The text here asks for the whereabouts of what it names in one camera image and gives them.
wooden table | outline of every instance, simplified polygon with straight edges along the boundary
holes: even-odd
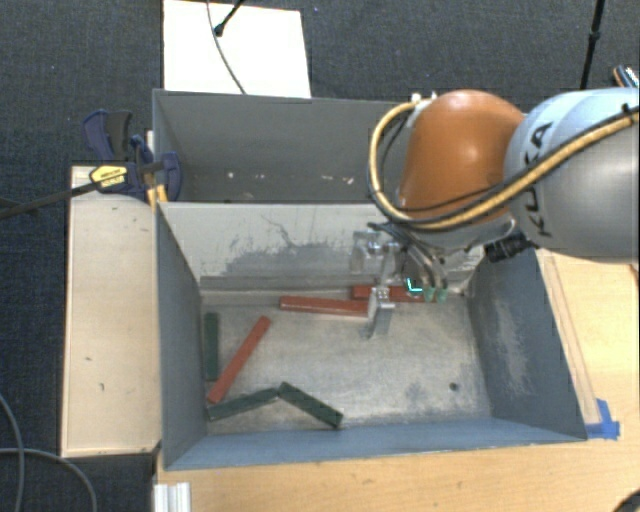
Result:
[[[617,441],[281,466],[164,472],[192,510],[608,512],[640,487],[638,288],[627,265],[555,256],[591,384]]]

dark carpet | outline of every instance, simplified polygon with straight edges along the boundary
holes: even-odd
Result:
[[[485,89],[529,110],[579,85],[594,2],[584,0],[265,0],[300,9],[314,96],[404,100]],[[160,0],[4,0],[0,5],[0,197],[28,201],[67,185],[90,158],[80,122],[93,110],[134,112],[151,126],[162,85]],[[609,2],[590,88],[617,64],[638,67],[640,2]],[[65,299],[64,204],[0,221],[0,393],[25,445],[56,451]],[[0,418],[0,447],[14,445]],[[77,461],[100,510],[150,509],[150,456]],[[16,458],[0,458],[0,510],[12,510]],[[25,511],[89,510],[63,467],[28,459]]]

bin floor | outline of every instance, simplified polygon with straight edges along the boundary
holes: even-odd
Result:
[[[261,315],[271,327],[225,399],[287,381],[344,414],[342,427],[490,416],[464,297],[398,304],[387,336],[362,339],[363,318],[212,306],[220,318],[221,369]],[[328,428],[278,401],[209,424],[210,434]]]

red block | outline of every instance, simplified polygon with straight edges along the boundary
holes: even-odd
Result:
[[[271,320],[266,316],[261,316],[258,319],[249,335],[242,342],[242,345],[240,345],[240,348],[233,356],[231,362],[224,369],[220,377],[218,377],[218,380],[211,390],[209,390],[209,394],[207,395],[207,400],[209,400],[209,402],[216,404],[224,398],[227,391],[229,391],[229,388],[233,384],[233,381],[236,379],[236,376],[240,373],[240,370],[242,370],[244,363],[247,362],[247,359],[249,359],[249,356],[251,356],[251,353],[267,332],[270,325]]]

white paper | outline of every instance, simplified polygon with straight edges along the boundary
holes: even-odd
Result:
[[[213,26],[231,8],[211,3]],[[242,6],[218,40],[247,94],[311,97],[298,11]],[[240,93],[216,49],[204,2],[164,0],[164,88]]]

